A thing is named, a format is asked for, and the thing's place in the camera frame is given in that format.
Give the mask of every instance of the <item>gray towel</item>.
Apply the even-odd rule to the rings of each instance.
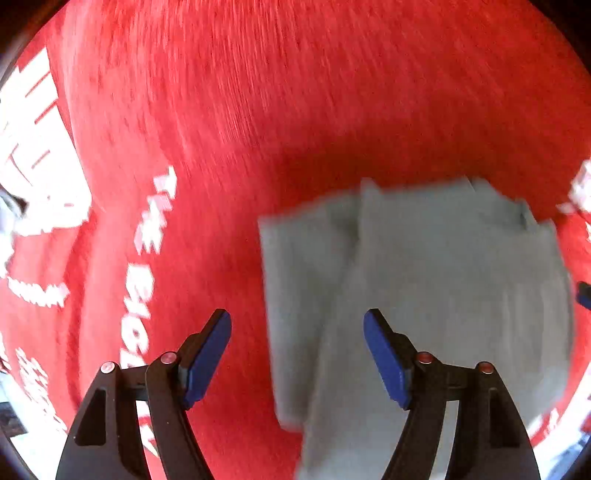
[[[361,198],[264,221],[261,238],[275,404],[283,426],[305,425],[301,480],[380,478],[394,451],[406,413],[363,339],[371,307],[443,362],[492,361],[525,422],[560,397],[570,284],[553,225],[523,202],[483,181],[388,194],[367,184]]]

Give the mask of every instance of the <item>folded gray fabric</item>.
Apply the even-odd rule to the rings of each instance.
[[[261,241],[277,417],[306,426],[301,480],[380,478],[394,451],[406,413],[363,339],[371,307],[443,362],[492,361],[526,423],[560,397],[572,310],[553,225],[486,182],[366,184],[262,221]]]
[[[306,419],[324,320],[358,243],[359,196],[327,197],[260,222],[271,375],[277,419]]]

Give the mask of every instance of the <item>blue gripper pad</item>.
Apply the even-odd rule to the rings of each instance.
[[[222,358],[232,333],[230,314],[224,311],[213,329],[203,342],[193,365],[189,370],[187,392],[183,398],[184,406],[189,409],[205,396],[205,392]]]
[[[390,336],[400,335],[410,344],[410,340],[404,335],[392,332],[378,309],[369,310],[363,318],[365,341],[390,398],[402,409],[408,410],[411,402],[413,359],[409,362],[409,359],[405,358],[406,352],[395,352],[395,346],[388,339],[388,333]]]

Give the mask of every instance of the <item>red shirt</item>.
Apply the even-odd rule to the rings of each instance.
[[[525,0],[71,0],[19,75],[44,48],[51,81],[42,63],[21,79],[43,142],[0,149],[38,212],[0,283],[13,374],[67,427],[104,361],[150,362],[227,309],[189,414],[222,480],[289,478],[300,449],[273,412],[260,215],[362,177],[468,174],[542,219],[589,154],[588,73]]]

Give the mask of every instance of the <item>metal pin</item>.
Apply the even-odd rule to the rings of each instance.
[[[417,360],[422,364],[428,365],[433,362],[433,355],[429,352],[419,352],[417,353]]]
[[[164,365],[173,364],[176,359],[177,359],[177,354],[174,353],[174,352],[166,352],[166,353],[163,353],[163,355],[160,357],[160,361]]]
[[[490,362],[480,362],[478,364],[478,370],[484,374],[490,375],[495,371],[495,367],[493,367],[492,363]]]
[[[100,366],[100,371],[104,374],[110,374],[115,369],[115,364],[113,362],[105,362]]]

